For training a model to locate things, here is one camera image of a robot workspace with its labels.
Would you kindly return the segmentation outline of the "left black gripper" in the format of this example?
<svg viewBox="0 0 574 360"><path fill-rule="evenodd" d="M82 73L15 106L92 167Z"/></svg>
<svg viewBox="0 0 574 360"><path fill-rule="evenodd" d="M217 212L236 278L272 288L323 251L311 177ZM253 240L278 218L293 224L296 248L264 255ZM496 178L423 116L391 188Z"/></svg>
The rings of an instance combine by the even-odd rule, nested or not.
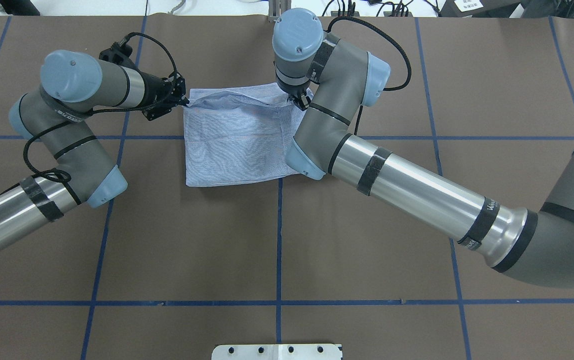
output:
<svg viewBox="0 0 574 360"><path fill-rule="evenodd" d="M141 101L141 114L148 121L157 120L172 112L178 106L187 106L185 78L180 73L171 73L168 77L157 77L149 73L142 74L145 92Z"/></svg>

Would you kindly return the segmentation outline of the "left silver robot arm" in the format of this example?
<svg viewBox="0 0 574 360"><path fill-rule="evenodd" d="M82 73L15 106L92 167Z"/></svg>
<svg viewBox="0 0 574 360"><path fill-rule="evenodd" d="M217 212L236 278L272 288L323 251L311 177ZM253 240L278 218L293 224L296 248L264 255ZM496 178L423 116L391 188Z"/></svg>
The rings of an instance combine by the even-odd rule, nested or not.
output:
<svg viewBox="0 0 574 360"><path fill-rule="evenodd" d="M173 68L158 77L138 69L128 45L99 58L56 50L44 59L40 86L10 109L9 122L26 143L28 177L0 194L0 251L81 204L100 207L128 186L117 161L86 124L99 112L140 111L148 121L184 106L185 79Z"/></svg>

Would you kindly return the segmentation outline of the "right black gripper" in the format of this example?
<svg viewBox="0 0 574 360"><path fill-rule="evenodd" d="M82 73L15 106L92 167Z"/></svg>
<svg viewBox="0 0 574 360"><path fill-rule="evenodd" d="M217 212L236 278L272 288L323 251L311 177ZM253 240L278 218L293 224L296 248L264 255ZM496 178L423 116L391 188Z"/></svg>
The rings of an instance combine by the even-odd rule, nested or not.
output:
<svg viewBox="0 0 574 360"><path fill-rule="evenodd" d="M312 95L309 94L310 80L303 84L287 84L283 80L278 80L278 87L288 95L288 100L292 101L301 111L309 109L312 103Z"/></svg>

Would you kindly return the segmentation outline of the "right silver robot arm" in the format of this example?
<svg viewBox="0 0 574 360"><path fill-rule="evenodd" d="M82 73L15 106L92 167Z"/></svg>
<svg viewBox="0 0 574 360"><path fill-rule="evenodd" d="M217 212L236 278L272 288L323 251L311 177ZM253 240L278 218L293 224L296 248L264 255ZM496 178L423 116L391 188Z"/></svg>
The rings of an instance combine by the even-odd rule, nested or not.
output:
<svg viewBox="0 0 574 360"><path fill-rule="evenodd" d="M304 111L286 164L326 174L440 230L486 264L523 283L574 289L574 151L540 210L508 208L348 131L360 106L385 91L388 63L322 27L296 7L275 21L279 88Z"/></svg>

